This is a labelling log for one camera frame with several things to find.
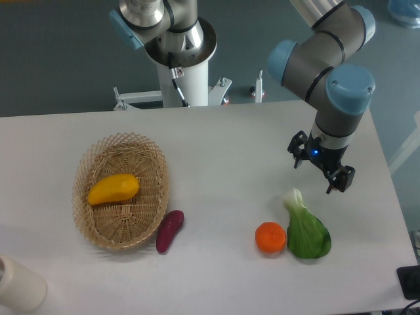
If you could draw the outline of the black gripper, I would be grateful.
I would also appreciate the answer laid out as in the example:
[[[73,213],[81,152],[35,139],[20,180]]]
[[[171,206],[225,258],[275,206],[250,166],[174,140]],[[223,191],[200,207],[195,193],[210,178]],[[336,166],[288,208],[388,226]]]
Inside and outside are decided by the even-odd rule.
[[[351,186],[355,176],[355,168],[342,165],[341,160],[347,150],[347,146],[339,149],[326,148],[321,145],[321,138],[307,137],[304,131],[299,131],[293,136],[287,151],[294,159],[293,167],[297,169],[303,161],[309,160],[317,166],[327,179],[329,186],[326,194],[333,190],[345,192]]]

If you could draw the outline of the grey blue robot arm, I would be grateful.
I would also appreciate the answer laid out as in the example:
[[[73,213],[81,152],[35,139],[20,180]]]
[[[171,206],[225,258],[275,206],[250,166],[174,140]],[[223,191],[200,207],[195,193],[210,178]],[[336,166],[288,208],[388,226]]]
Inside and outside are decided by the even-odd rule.
[[[375,33],[375,19],[344,1],[294,1],[313,34],[302,44],[280,42],[270,53],[267,72],[316,111],[311,132],[297,133],[288,151],[295,165],[308,160],[324,174],[329,190],[344,192],[355,170],[341,163],[371,103],[375,80],[363,67],[347,63]],[[221,104],[229,84],[210,87],[208,62],[217,35],[198,15],[195,1],[120,1],[110,14],[117,34],[154,61],[163,105]]]

